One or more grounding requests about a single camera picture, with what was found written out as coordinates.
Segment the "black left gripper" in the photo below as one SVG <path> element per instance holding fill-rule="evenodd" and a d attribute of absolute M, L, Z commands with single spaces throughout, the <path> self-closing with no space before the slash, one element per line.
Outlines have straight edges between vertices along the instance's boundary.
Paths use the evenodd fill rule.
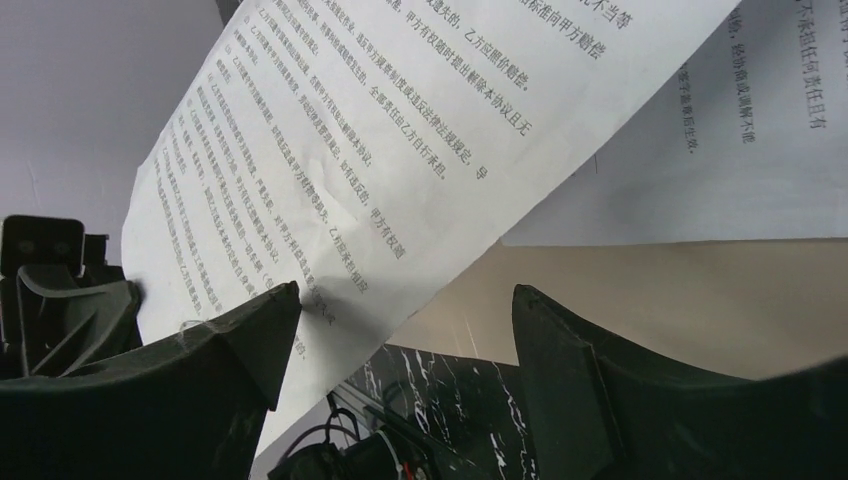
<path fill-rule="evenodd" d="M 61 377 L 142 346 L 139 288 L 75 219 L 1 222 L 1 377 Z"/>

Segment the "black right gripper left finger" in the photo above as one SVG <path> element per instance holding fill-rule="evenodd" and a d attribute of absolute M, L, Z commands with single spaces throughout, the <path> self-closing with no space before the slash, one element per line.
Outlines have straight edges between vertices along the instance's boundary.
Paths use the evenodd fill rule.
<path fill-rule="evenodd" d="M 301 314 L 278 285 L 60 377 L 1 384 L 5 479 L 245 479 Z"/>

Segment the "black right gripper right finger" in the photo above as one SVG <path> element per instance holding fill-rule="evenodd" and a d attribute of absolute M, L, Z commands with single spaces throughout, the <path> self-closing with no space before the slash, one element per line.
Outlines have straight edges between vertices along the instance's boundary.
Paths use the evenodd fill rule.
<path fill-rule="evenodd" d="M 748 380 L 671 359 L 529 285 L 512 323 L 546 479 L 843 479 L 847 361 Z"/>

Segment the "beige paper folder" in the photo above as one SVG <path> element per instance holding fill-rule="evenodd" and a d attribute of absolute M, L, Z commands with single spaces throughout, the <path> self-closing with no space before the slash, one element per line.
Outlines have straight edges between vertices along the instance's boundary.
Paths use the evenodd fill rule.
<path fill-rule="evenodd" d="M 847 351 L 842 239 L 497 244 L 399 327 L 391 343 L 516 364 L 517 285 L 662 355 L 741 378 L 789 373 Z"/>

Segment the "printed white paper sheet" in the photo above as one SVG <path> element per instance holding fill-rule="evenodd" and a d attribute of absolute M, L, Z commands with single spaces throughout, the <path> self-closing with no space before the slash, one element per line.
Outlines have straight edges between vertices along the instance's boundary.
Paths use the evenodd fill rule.
<path fill-rule="evenodd" d="M 138 168 L 153 342 L 298 283 L 268 447 L 603 146 L 730 1 L 245 1 Z"/>

